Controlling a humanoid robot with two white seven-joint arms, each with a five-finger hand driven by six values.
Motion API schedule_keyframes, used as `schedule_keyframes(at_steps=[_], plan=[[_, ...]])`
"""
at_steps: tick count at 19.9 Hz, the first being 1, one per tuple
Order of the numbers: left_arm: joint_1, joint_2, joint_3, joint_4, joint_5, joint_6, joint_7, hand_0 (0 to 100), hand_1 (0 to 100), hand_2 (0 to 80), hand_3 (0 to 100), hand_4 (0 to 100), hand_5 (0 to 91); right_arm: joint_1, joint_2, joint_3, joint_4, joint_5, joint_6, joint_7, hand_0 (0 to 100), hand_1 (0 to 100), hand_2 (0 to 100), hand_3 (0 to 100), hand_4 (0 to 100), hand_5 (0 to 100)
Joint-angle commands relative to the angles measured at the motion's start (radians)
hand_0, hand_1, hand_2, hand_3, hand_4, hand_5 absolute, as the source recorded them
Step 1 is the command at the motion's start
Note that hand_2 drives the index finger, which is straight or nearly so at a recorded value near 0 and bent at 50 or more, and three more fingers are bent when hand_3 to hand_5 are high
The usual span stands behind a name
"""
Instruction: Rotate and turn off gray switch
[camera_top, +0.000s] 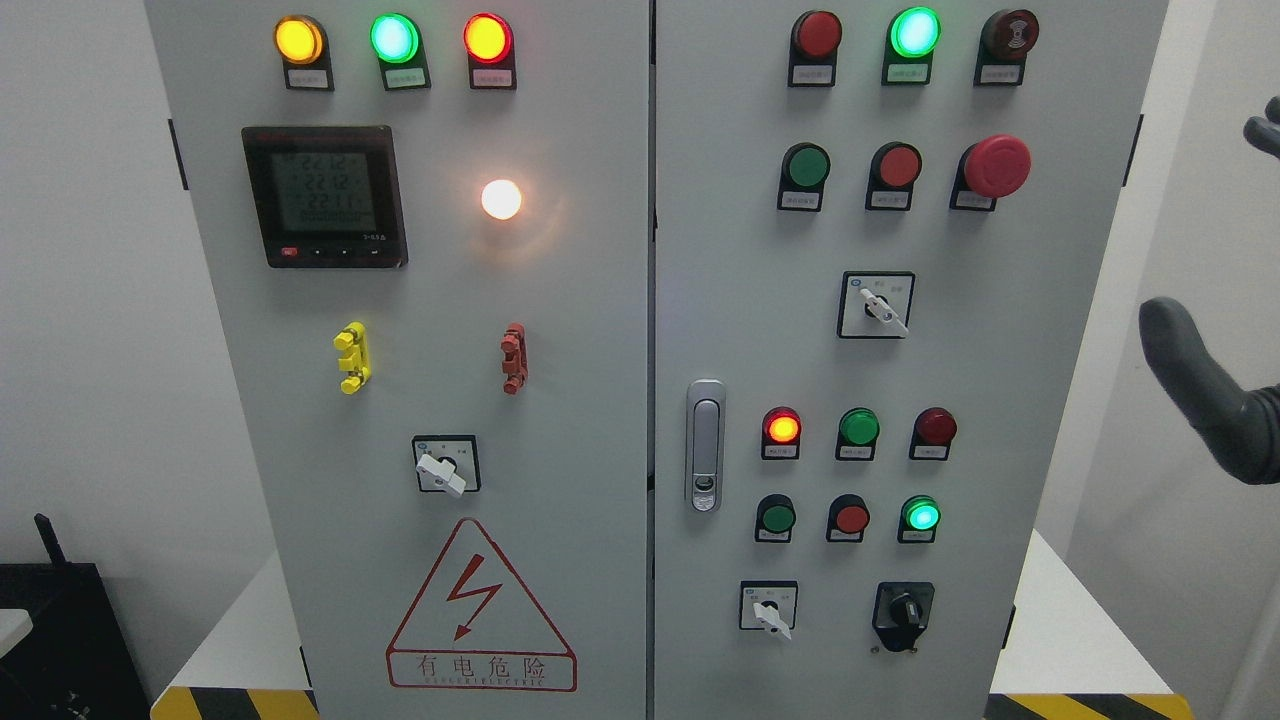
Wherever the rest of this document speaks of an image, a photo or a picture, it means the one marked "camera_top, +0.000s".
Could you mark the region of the gray robotic hand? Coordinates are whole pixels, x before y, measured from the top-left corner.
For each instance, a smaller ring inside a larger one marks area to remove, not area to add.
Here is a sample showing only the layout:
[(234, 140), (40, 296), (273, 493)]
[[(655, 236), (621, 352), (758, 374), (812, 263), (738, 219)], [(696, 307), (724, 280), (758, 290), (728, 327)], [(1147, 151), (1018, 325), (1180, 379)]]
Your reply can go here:
[(1144, 301), (1139, 332), (1149, 369), (1221, 469), (1248, 486), (1279, 483), (1279, 388), (1244, 391), (1175, 299)]

